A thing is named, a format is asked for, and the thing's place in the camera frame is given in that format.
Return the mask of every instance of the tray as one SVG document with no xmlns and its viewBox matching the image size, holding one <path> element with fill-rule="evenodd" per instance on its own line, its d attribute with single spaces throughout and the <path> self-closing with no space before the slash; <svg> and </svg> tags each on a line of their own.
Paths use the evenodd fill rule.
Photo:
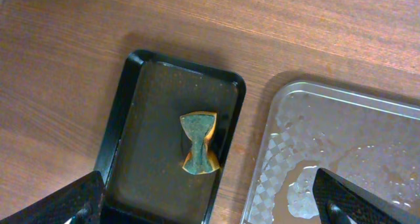
<svg viewBox="0 0 420 224">
<path fill-rule="evenodd" d="M 235 73 L 131 53 L 95 165 L 106 184 L 101 222 L 208 223 L 222 169 L 190 175 L 181 168 L 191 144 L 179 116 L 217 112 L 211 149 L 223 167 L 244 96 Z"/>
<path fill-rule="evenodd" d="M 420 109 L 296 81 L 274 97 L 241 223 L 320 223 L 320 167 L 420 213 Z"/>
</svg>

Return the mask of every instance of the wooden surface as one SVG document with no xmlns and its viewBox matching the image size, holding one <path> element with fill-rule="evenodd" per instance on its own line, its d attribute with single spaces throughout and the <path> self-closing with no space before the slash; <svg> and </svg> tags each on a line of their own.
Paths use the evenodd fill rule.
<svg viewBox="0 0 420 224">
<path fill-rule="evenodd" d="M 238 223 L 270 101 L 285 83 L 420 98 L 419 2 L 3 0 L 0 218 L 93 169 L 123 61 L 149 49 L 245 79 L 211 218 Z"/>
</svg>

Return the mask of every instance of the black tray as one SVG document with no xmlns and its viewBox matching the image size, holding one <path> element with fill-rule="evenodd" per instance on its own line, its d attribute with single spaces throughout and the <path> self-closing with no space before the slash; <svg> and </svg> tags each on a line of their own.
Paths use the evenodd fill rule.
<svg viewBox="0 0 420 224">
<path fill-rule="evenodd" d="M 190 141 L 179 116 L 217 112 L 211 149 L 223 168 L 245 96 L 232 72 L 135 51 L 125 66 L 95 170 L 106 184 L 101 222 L 208 223 L 222 169 L 182 168 Z"/>
</svg>

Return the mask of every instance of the wood grain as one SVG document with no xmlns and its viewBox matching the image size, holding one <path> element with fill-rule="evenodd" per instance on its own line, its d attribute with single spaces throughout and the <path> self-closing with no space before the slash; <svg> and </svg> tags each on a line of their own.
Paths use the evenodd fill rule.
<svg viewBox="0 0 420 224">
<path fill-rule="evenodd" d="M 211 218 L 238 223 L 270 101 L 285 83 L 315 78 L 420 98 L 419 3 L 3 0 L 0 218 L 92 170 L 123 61 L 149 49 L 245 79 Z"/>
</svg>

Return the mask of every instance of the transparent tray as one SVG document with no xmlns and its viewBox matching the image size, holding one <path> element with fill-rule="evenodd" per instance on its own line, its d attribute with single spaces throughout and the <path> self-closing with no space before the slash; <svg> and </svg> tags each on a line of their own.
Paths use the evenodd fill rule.
<svg viewBox="0 0 420 224">
<path fill-rule="evenodd" d="M 420 109 L 297 81 L 274 97 L 241 223 L 320 223 L 319 167 L 420 213 Z"/>
</svg>

